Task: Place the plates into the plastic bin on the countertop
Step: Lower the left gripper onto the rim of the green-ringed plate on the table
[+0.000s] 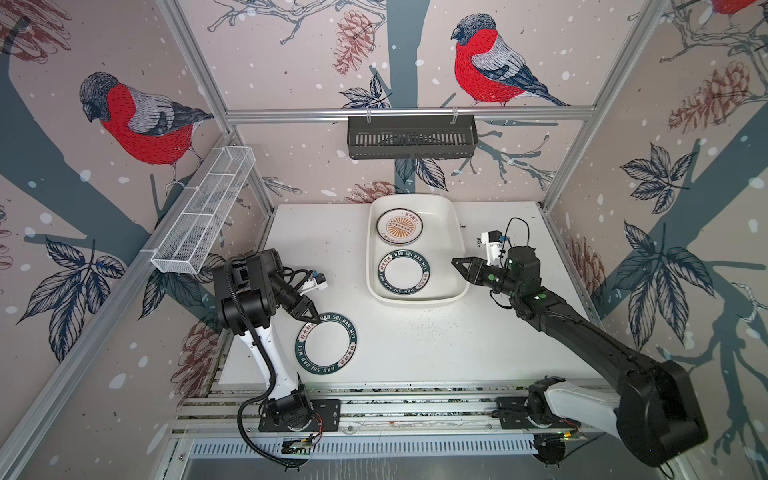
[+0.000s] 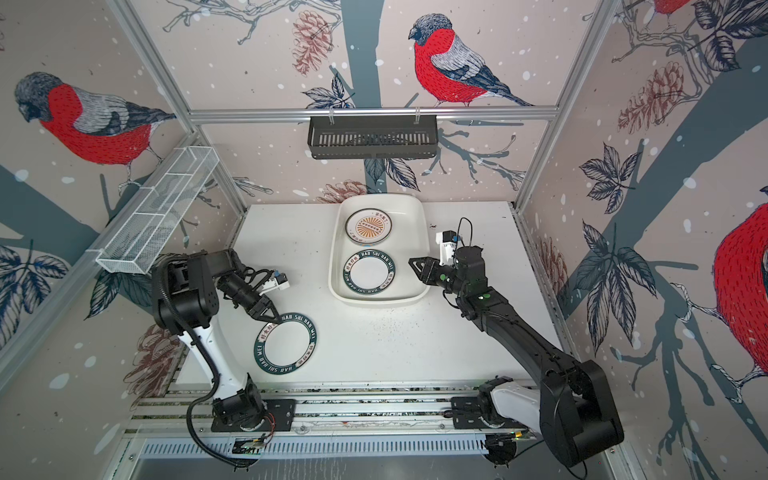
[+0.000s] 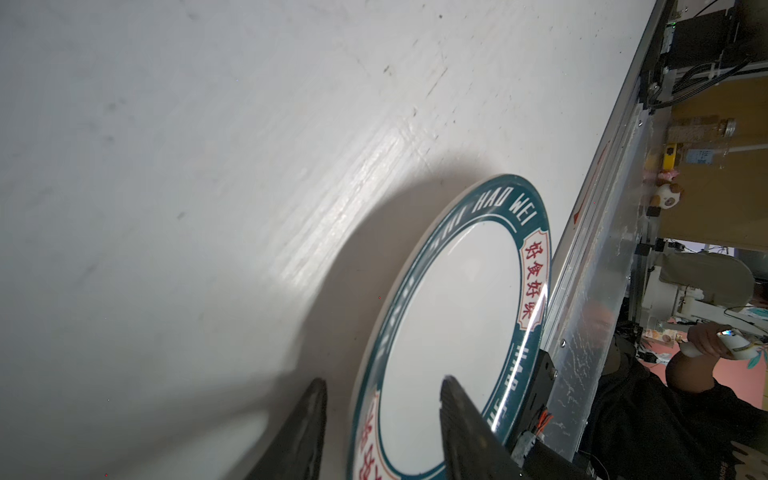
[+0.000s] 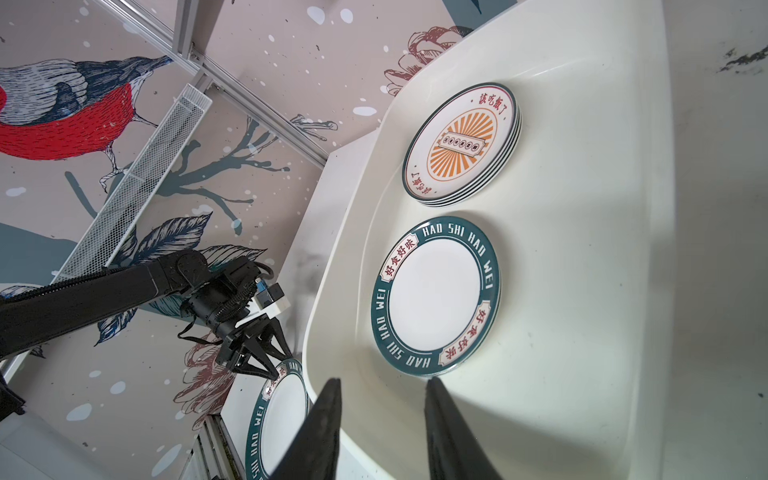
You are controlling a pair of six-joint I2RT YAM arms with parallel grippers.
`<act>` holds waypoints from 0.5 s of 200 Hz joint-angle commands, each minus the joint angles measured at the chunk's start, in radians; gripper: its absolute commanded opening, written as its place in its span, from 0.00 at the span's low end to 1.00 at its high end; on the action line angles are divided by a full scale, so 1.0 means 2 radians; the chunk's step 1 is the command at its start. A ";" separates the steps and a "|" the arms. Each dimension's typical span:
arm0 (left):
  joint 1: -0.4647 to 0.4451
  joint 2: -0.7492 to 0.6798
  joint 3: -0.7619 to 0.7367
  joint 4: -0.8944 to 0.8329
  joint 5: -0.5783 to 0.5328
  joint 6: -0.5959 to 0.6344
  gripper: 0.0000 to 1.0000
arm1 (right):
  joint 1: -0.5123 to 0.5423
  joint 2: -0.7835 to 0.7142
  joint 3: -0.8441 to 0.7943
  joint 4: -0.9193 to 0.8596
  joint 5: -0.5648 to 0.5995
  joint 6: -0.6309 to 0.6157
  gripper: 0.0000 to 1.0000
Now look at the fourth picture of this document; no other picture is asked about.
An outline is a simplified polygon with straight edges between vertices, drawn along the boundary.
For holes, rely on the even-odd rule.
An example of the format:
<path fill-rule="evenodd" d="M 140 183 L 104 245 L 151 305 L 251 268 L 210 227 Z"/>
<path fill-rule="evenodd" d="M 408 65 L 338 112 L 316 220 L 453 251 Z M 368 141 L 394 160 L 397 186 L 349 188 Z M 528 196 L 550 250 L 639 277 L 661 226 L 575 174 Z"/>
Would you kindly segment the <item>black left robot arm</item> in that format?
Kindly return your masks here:
<path fill-rule="evenodd" d="M 101 320 L 173 294 L 182 316 L 200 321 L 218 347 L 217 364 L 275 380 L 292 358 L 279 315 L 289 303 L 270 267 L 246 257 L 211 268 L 182 250 L 125 268 L 57 282 L 1 301 L 1 357 L 7 359 Z"/>

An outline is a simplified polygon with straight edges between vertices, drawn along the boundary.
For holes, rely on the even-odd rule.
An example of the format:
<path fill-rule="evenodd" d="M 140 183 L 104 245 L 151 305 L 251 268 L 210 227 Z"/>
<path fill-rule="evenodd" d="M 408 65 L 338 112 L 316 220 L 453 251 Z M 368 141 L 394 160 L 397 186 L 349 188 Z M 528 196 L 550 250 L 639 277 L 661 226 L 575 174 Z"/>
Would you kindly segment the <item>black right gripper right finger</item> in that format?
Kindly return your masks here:
<path fill-rule="evenodd" d="M 501 478 L 439 377 L 427 382 L 424 413 L 431 479 Z"/>

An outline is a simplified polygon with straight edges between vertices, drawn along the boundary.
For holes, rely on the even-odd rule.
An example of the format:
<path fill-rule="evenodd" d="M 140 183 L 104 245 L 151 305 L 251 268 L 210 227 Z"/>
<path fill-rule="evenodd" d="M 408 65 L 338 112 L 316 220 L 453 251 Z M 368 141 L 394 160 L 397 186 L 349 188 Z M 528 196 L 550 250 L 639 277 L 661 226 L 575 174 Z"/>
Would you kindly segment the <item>orange sunburst plate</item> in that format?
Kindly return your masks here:
<path fill-rule="evenodd" d="M 410 142 L 401 172 L 405 193 L 431 207 L 470 198 L 501 172 L 521 130 L 519 103 L 507 86 L 484 82 L 459 91 Z"/>

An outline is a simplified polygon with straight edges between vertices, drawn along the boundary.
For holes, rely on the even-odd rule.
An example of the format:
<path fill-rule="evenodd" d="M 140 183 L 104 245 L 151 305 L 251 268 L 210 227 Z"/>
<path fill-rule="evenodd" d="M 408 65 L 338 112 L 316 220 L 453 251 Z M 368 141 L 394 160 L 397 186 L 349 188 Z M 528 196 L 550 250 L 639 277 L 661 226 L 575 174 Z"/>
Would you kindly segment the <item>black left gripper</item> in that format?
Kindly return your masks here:
<path fill-rule="evenodd" d="M 277 318 L 257 316 L 253 297 L 257 284 L 274 278 L 271 267 L 247 257 L 211 271 L 203 257 L 184 257 L 179 272 L 189 284 L 180 311 L 200 320 L 213 340 L 180 333 L 183 340 L 219 348 L 215 362 L 235 374 L 276 380 L 277 363 L 293 357 Z"/>

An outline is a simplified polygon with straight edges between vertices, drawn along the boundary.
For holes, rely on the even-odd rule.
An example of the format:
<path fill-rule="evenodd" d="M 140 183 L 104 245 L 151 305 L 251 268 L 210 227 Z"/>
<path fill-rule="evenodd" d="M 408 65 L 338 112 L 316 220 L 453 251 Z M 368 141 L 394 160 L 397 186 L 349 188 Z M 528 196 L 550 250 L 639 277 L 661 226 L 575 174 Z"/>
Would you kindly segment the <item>green rim plate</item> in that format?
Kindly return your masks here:
<path fill-rule="evenodd" d="M 445 374 L 483 344 L 501 294 L 498 256 L 479 226 L 458 216 L 425 220 L 394 243 L 376 273 L 373 339 L 401 373 Z"/>
<path fill-rule="evenodd" d="M 269 479 L 285 456 L 311 409 L 299 360 L 276 366 L 276 380 L 266 380 L 254 405 L 245 449 L 247 479 Z"/>

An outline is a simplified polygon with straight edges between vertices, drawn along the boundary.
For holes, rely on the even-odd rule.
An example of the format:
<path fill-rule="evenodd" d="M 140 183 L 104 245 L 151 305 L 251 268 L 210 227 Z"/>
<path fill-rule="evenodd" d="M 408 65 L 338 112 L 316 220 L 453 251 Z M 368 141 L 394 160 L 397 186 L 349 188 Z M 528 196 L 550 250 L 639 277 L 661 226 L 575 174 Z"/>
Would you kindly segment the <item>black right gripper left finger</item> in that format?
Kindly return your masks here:
<path fill-rule="evenodd" d="M 271 479 L 334 480 L 340 452 L 341 420 L 341 380 L 331 378 Z"/>

